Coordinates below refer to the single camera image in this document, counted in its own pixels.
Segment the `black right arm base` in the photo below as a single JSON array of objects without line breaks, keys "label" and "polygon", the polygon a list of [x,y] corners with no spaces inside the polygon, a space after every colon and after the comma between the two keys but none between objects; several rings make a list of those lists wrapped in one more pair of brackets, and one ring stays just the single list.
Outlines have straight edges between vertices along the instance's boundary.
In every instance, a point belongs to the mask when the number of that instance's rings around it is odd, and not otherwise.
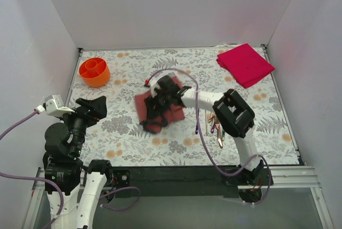
[{"label": "black right arm base", "polygon": [[260,203],[267,196],[269,187],[274,184],[271,171],[263,161],[253,171],[243,169],[233,177],[221,175],[221,178],[226,186],[246,186],[246,189],[238,190],[238,195],[250,205]]}]

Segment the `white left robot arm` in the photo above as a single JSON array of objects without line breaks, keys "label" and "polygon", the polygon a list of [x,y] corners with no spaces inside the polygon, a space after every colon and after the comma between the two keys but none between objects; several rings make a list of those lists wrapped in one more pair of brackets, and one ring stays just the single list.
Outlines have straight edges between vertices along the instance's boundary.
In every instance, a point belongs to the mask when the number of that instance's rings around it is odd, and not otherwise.
[{"label": "white left robot arm", "polygon": [[49,228],[91,228],[102,189],[114,178],[110,161],[93,159],[85,168],[85,188],[79,195],[86,130],[107,116],[107,107],[106,96],[78,98],[76,103],[77,108],[68,108],[59,95],[49,96],[44,103],[47,114],[59,119],[44,135],[44,177],[54,183],[45,184]]}]

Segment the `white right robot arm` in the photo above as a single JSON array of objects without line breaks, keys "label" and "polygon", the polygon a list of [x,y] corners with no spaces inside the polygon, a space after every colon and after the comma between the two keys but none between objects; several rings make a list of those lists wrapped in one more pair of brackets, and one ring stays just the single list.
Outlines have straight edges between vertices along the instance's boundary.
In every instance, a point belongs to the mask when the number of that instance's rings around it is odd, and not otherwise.
[{"label": "white right robot arm", "polygon": [[172,106],[195,108],[211,111],[215,114],[222,129],[235,142],[239,154],[240,166],[249,172],[260,172],[265,162],[258,155],[253,136],[255,113],[243,98],[233,89],[225,93],[201,91],[199,87],[180,87],[169,75],[159,80],[146,80],[145,86],[151,95],[144,102],[146,106],[146,120],[161,118],[166,126],[169,120],[166,111]]}]

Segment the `dark red fabric pouch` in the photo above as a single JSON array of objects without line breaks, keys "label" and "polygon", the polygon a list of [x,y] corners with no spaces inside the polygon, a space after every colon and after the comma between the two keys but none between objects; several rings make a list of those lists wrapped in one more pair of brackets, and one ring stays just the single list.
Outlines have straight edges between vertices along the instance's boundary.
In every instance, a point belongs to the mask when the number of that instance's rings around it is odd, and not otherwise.
[{"label": "dark red fabric pouch", "polygon": [[[179,79],[176,76],[173,76],[172,78],[182,88],[182,84],[180,83]],[[144,131],[152,134],[158,134],[162,128],[185,118],[183,106],[172,104],[169,109],[159,108],[160,116],[158,118],[147,120],[147,111],[144,100],[149,96],[151,96],[150,92],[147,91],[146,93],[138,94],[134,97],[139,124],[142,125]]]}]

